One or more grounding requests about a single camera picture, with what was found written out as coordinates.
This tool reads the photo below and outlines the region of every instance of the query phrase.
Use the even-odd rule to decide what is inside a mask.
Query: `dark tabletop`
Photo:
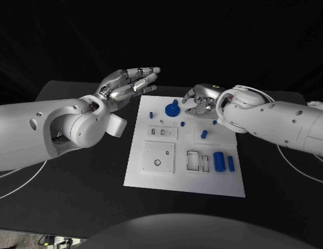
[[[98,84],[50,81],[35,101],[80,98]],[[181,97],[189,88],[158,87],[148,95]],[[266,92],[279,101],[305,104],[298,93]],[[323,248],[323,184],[300,175],[275,145],[236,134],[245,198],[124,187],[139,97],[115,112],[128,125],[121,138],[105,133],[99,143],[50,160],[33,181],[0,200],[0,228],[89,238],[118,223],[152,214],[215,215],[266,227]],[[323,180],[323,163],[281,148],[294,166]],[[41,166],[0,179],[0,196]]]

